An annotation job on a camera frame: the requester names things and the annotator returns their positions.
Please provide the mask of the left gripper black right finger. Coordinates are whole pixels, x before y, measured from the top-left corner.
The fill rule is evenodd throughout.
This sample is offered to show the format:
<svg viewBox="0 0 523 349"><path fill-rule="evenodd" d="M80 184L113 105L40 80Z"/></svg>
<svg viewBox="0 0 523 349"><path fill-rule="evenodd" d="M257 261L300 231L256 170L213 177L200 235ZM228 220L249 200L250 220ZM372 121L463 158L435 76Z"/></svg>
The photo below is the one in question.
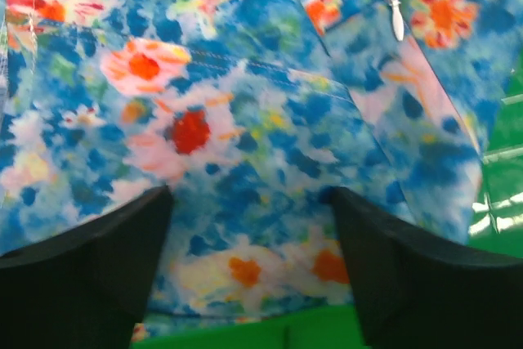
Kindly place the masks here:
<svg viewBox="0 0 523 349"><path fill-rule="evenodd" d="M329 205L365 344L521 347L520 258L456 244L346 188Z"/></svg>

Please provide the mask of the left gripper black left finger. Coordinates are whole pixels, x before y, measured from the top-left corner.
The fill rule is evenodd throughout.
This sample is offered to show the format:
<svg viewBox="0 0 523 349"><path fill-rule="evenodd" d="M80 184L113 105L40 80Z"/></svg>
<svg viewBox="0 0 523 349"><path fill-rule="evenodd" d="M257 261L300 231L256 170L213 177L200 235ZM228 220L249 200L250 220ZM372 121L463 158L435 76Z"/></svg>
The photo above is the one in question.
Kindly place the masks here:
<svg viewBox="0 0 523 349"><path fill-rule="evenodd" d="M1 257L3 348L127 348L170 226L167 186Z"/></svg>

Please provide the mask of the blue floral skirt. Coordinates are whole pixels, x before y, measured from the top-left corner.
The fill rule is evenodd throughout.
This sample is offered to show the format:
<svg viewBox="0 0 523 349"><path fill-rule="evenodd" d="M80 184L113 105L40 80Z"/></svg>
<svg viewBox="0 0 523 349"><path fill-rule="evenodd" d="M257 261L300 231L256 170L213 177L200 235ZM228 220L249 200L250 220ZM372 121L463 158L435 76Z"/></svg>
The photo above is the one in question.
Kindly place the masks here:
<svg viewBox="0 0 523 349"><path fill-rule="evenodd" d="M323 193L464 244L522 0L1 0L1 251L177 205L141 340L352 299Z"/></svg>

